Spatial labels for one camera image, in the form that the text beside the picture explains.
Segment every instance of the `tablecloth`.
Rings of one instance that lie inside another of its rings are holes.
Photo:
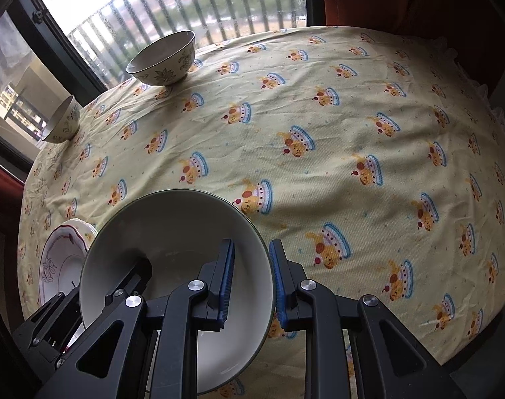
[[[55,226],[78,217],[99,230],[179,187],[232,202],[335,293],[378,295],[440,363],[505,302],[505,135],[427,41],[335,26],[224,41],[197,50],[184,82],[130,79],[80,124],[25,183],[26,317]],[[275,320],[251,366],[212,395],[300,397],[304,346]]]

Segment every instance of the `metal screw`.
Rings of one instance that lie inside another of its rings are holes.
[[[372,295],[372,294],[365,294],[363,296],[363,302],[367,305],[367,306],[376,306],[378,304],[378,297],[376,297],[375,295]]]
[[[192,280],[188,284],[188,288],[190,290],[192,290],[192,291],[200,291],[201,289],[204,288],[204,282],[202,280],[199,280],[199,279]]]
[[[142,298],[139,295],[131,295],[125,300],[125,304],[129,308],[135,308],[142,302]]]
[[[312,289],[317,288],[317,282],[311,279],[304,279],[300,282],[300,287],[306,291],[311,291]]]

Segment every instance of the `glass pane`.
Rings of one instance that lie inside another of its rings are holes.
[[[128,79],[128,62],[174,31],[196,32],[197,47],[306,25],[305,0],[43,0],[101,81]]]
[[[0,20],[0,137],[34,160],[42,131],[69,92],[32,52],[7,14]]]

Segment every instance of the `white bowl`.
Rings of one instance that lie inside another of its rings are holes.
[[[195,33],[169,34],[142,49],[127,66],[127,73],[144,84],[162,86],[180,81],[195,60]]]
[[[272,321],[274,286],[267,248],[237,208],[216,195],[193,189],[155,192],[121,209],[95,238],[80,280],[84,325],[101,314],[104,296],[141,251],[152,264],[143,296],[168,295],[196,279],[201,266],[217,259],[231,238],[236,260],[228,319],[220,332],[199,332],[197,391],[226,384],[254,359]]]
[[[80,105],[71,95],[60,104],[42,132],[42,141],[60,144],[75,137],[79,131]]]

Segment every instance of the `balcony railing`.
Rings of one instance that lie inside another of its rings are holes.
[[[195,31],[202,47],[305,24],[305,0],[111,0],[67,36],[112,87],[130,77],[125,68],[141,49],[175,31]]]

